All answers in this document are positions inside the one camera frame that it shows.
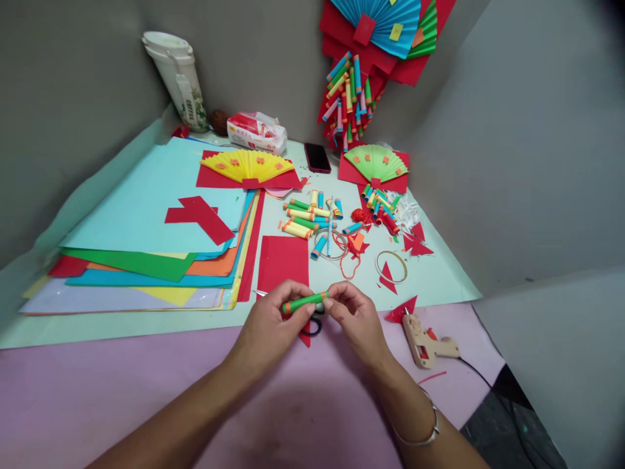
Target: hand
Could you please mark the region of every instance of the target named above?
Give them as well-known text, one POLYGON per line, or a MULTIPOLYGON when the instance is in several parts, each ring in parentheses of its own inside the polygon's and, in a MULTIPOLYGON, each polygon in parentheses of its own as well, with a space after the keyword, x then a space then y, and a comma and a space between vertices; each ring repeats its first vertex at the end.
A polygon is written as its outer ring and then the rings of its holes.
POLYGON ((383 366, 393 355, 371 298, 348 281, 330 285, 324 307, 343 328, 352 350, 369 368, 383 366))
POLYGON ((282 358, 314 313, 314 304, 308 304, 283 320, 282 305, 312 294, 306 285, 285 280, 259 299, 224 364, 235 367, 251 382, 265 375, 282 358))

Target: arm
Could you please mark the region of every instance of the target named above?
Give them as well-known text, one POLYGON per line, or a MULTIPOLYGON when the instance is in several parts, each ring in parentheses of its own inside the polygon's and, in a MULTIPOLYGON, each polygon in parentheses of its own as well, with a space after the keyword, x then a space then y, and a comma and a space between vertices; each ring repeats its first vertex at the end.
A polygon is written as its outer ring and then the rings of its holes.
MULTIPOLYGON (((349 282, 335 283, 324 300, 326 311, 342 327, 354 352, 369 370, 391 425, 408 442, 430 438, 432 403, 391 354, 373 301, 349 282)), ((438 413, 440 434, 433 443, 415 447, 398 439, 407 468, 487 468, 467 440, 438 413)))
POLYGON ((314 312, 314 305, 304 305, 283 320, 279 308, 289 300, 312 294, 305 285, 287 280, 259 300, 221 365, 89 468, 191 467, 229 408, 282 358, 314 312))

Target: blue paper fan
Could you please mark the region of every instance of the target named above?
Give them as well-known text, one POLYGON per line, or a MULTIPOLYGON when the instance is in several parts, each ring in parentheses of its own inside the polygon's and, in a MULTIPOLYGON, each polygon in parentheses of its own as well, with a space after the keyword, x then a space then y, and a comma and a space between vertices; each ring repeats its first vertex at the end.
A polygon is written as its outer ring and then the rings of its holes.
POLYGON ((331 0, 340 13, 355 27, 362 15, 376 22, 370 41, 391 55, 405 59, 419 28, 421 0, 331 0), (402 25, 399 39, 391 39, 396 24, 402 25))

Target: paper ring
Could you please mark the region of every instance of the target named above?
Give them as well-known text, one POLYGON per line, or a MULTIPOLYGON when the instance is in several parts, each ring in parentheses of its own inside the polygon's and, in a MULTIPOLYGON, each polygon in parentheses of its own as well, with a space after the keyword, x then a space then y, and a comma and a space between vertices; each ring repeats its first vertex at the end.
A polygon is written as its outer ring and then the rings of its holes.
MULTIPOLYGON (((329 230, 330 230, 330 228, 328 228, 328 229, 320 229, 319 231, 317 231, 317 234, 314 236, 314 245, 315 246, 317 245, 317 236, 319 236, 320 233, 330 234, 329 230)), ((347 239, 345 238, 345 235, 342 234, 340 231, 337 231, 337 230, 333 229, 332 233, 336 233, 340 238, 342 238, 342 241, 345 244, 345 248, 343 249, 343 252, 340 255, 336 256, 336 257, 328 257, 327 255, 323 254, 322 252, 320 252, 319 255, 321 257, 325 258, 325 259, 329 259, 330 261, 337 261, 341 257, 343 257, 343 255, 347 252, 347 249, 348 249, 347 239)))
POLYGON ((406 266, 406 263, 404 262, 404 260, 401 257, 399 257, 396 253, 394 253, 392 251, 382 251, 380 254, 378 254, 378 256, 376 257, 376 270, 380 274, 380 277, 384 278, 384 280, 386 280, 386 281, 388 281, 390 283, 394 283, 395 285, 397 285, 398 283, 402 283, 403 281, 405 281, 408 278, 408 267, 406 266), (380 256, 382 254, 392 254, 397 259, 399 259, 399 261, 402 263, 402 266, 404 267, 404 278, 402 278, 400 281, 395 281, 393 279, 389 279, 387 276, 385 276, 382 273, 382 270, 380 269, 380 256))

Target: white bottle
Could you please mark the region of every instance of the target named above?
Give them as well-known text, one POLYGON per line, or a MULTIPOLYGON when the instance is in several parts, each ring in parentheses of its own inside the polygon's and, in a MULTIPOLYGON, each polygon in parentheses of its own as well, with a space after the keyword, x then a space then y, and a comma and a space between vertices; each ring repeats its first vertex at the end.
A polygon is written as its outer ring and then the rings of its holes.
POLYGON ((208 132, 193 48, 184 39, 155 31, 144 33, 142 41, 165 82, 182 122, 196 134, 208 132))

